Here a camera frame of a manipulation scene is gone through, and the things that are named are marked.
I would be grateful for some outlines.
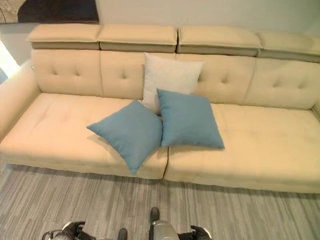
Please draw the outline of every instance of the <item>headrest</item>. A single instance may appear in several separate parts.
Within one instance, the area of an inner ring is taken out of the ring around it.
[[[263,49],[258,57],[320,63],[320,38],[287,32],[259,32]]]
[[[255,33],[229,26],[182,26],[178,53],[256,56],[262,48]]]
[[[65,23],[40,24],[28,36],[34,49],[98,50],[97,35],[101,25]]]
[[[97,39],[102,50],[174,53],[177,31],[173,26],[109,24]]]

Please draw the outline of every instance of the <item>throw pillow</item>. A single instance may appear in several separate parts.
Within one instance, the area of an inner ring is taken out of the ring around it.
[[[134,100],[120,111],[87,126],[118,151],[133,174],[161,145],[161,119]]]
[[[146,52],[144,56],[142,104],[154,113],[160,113],[157,88],[182,94],[190,94],[196,89],[204,62],[166,59]]]
[[[157,90],[163,121],[161,146],[225,148],[206,97]]]

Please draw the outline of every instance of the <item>white pillow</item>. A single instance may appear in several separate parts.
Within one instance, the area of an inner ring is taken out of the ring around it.
[[[160,113],[157,89],[192,93],[197,86],[204,62],[179,61],[149,53],[145,56],[145,74],[142,104],[156,114]]]

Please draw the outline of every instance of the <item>floor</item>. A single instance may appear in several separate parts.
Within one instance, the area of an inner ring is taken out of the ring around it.
[[[97,238],[147,240],[149,211],[177,232],[214,240],[320,240],[320,194],[224,188],[7,164],[0,177],[0,239],[40,239],[70,220]]]

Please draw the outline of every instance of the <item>painting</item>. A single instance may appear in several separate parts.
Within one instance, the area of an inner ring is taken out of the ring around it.
[[[0,0],[0,24],[98,22],[95,0]]]

